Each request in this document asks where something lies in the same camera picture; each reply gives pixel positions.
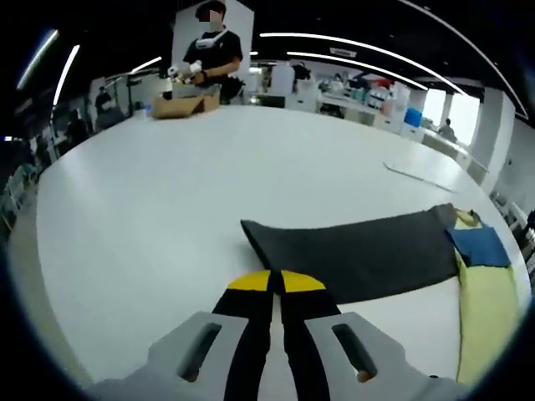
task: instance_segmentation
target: ceiling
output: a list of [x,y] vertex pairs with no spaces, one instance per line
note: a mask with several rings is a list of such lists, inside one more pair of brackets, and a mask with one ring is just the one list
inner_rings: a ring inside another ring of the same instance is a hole
[[[532,29],[532,18],[535,5],[520,0],[412,2],[428,7],[429,12],[447,21],[496,63],[528,110],[529,122],[533,123],[535,30]],[[65,60],[75,44],[81,46],[64,85],[62,98],[65,99],[86,91],[94,78],[130,71],[158,56],[162,56],[163,65],[167,65],[171,58],[175,12],[194,3],[200,2],[94,0],[81,5],[49,0],[32,6],[28,3],[15,5],[7,12],[8,22],[1,27],[4,37],[14,42],[9,47],[10,63],[3,74],[3,93],[10,95],[3,113],[13,114],[17,105],[46,89],[51,97],[50,89],[55,89]],[[313,4],[304,0],[242,0],[242,3],[255,11],[252,47],[262,58],[284,58],[287,51],[329,54],[333,43],[305,38],[259,38],[259,33],[316,33],[347,38],[403,55],[446,77],[473,79],[503,89],[513,99],[517,111],[522,111],[512,91],[480,54],[449,28],[402,1],[330,0]],[[48,28],[58,29],[59,39],[43,57],[27,88],[23,92],[15,91],[20,73]],[[358,61],[407,78],[429,77],[429,74],[381,53],[341,43],[336,43],[336,47],[354,50]],[[443,84],[435,87],[446,88]],[[481,89],[466,90],[475,95],[482,93]]]

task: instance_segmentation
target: office floor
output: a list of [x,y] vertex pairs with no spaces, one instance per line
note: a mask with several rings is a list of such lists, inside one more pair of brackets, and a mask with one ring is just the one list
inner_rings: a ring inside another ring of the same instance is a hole
[[84,388],[91,379],[67,343],[50,307],[38,257],[37,199],[33,190],[28,190],[27,196],[8,243],[13,285],[38,339],[52,359]]

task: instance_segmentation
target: cardboard box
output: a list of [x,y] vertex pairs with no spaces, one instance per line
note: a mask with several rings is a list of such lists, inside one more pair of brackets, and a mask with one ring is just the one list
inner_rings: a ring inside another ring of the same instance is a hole
[[152,102],[152,117],[155,119],[183,119],[190,115],[215,110],[218,107],[219,93],[171,100],[157,97]]

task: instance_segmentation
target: blue bin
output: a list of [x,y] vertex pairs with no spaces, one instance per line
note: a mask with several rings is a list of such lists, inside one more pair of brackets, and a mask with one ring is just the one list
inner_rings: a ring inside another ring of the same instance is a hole
[[419,127],[421,124],[421,112],[416,109],[408,109],[405,114],[405,122],[413,127]]

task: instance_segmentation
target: window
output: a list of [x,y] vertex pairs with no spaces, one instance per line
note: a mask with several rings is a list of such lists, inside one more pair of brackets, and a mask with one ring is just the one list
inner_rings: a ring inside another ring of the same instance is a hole
[[424,111],[422,115],[430,119],[433,125],[441,124],[442,110],[446,101],[446,92],[444,90],[429,89],[425,97]]
[[450,115],[451,127],[455,136],[462,144],[469,146],[474,137],[479,114],[479,99],[454,94],[451,101]]

